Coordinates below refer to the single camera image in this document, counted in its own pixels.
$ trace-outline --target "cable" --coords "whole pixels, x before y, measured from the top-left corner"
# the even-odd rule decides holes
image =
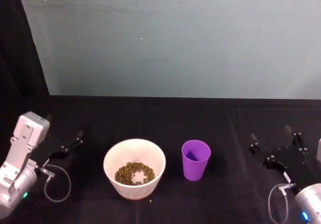
[[[288,204],[288,201],[287,201],[287,197],[286,197],[286,192],[285,191],[281,191],[282,194],[284,195],[284,198],[285,198],[285,205],[286,205],[286,213],[285,213],[285,219],[283,222],[277,222],[276,220],[273,219],[272,217],[272,213],[271,213],[271,196],[272,196],[272,193],[273,191],[278,188],[279,186],[282,186],[282,185],[286,185],[286,184],[277,184],[276,186],[274,186],[271,191],[270,191],[270,194],[269,194],[269,198],[268,198],[268,201],[267,201],[267,205],[268,205],[268,209],[269,209],[269,215],[270,215],[270,218],[271,220],[275,223],[275,224],[285,224],[288,217],[289,217],[289,204]]]
[[[48,178],[48,180],[46,181],[45,187],[44,187],[44,193],[45,193],[46,198],[48,198],[48,200],[50,200],[50,201],[52,201],[52,202],[55,202],[55,203],[65,201],[65,200],[69,197],[70,192],[71,192],[71,179],[70,179],[69,174],[67,173],[67,171],[65,171],[63,168],[61,168],[61,167],[59,167],[59,166],[56,166],[56,165],[46,165],[46,166],[56,167],[56,168],[62,170],[62,171],[66,174],[66,176],[67,176],[67,178],[68,178],[68,182],[69,182],[69,188],[68,188],[68,193],[67,193],[67,195],[66,195],[64,198],[60,199],[60,200],[54,200],[54,199],[52,199],[52,198],[47,194],[47,185],[48,185],[48,182],[49,182],[49,180],[50,180],[50,178]]]

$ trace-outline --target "white bowl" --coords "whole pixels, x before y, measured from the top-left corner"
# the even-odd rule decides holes
[[[115,173],[120,167],[125,166],[127,162],[141,162],[152,168],[155,173],[155,179],[142,185],[124,185],[117,182]],[[139,200],[149,196],[155,190],[165,170],[166,158],[160,147],[153,142],[131,139],[114,145],[107,152],[103,166],[105,174],[121,196],[131,200]]]

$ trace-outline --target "light blue wall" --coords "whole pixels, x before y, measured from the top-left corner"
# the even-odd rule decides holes
[[[321,0],[22,0],[51,94],[321,98]]]

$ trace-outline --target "black table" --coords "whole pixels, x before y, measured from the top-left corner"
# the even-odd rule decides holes
[[[282,176],[267,170],[249,152],[252,132],[267,149],[285,145],[284,126],[300,131],[315,158],[321,138],[318,100],[184,99],[130,97],[67,97],[3,100],[0,103],[1,163],[19,115],[33,111],[53,116],[50,134],[69,141],[85,131],[84,146],[64,167],[72,192],[63,203],[47,200],[41,176],[28,198],[3,223],[272,223],[267,211],[271,188]],[[108,149],[130,138],[158,144],[167,158],[166,170],[146,199],[129,201],[118,195],[102,163]],[[212,156],[203,178],[186,180],[181,146],[189,139],[208,143]],[[65,193],[63,175],[52,193]],[[276,192],[273,212],[284,217],[284,199]],[[304,223],[291,193],[288,223]]]

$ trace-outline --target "black curtain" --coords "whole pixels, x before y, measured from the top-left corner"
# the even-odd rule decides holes
[[[49,95],[21,0],[0,0],[0,96]]]

